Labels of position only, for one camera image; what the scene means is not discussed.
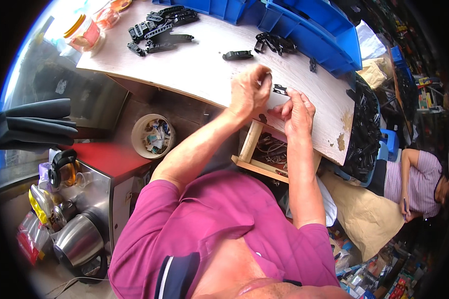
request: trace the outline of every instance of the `woman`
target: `woman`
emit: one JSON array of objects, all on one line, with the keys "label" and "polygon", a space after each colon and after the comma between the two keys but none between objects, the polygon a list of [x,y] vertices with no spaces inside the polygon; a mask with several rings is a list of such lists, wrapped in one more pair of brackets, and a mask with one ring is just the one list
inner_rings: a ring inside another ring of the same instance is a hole
[{"label": "woman", "polygon": [[449,196],[449,180],[437,157],[410,148],[402,151],[400,162],[377,160],[367,188],[398,203],[406,223],[436,216]]}]

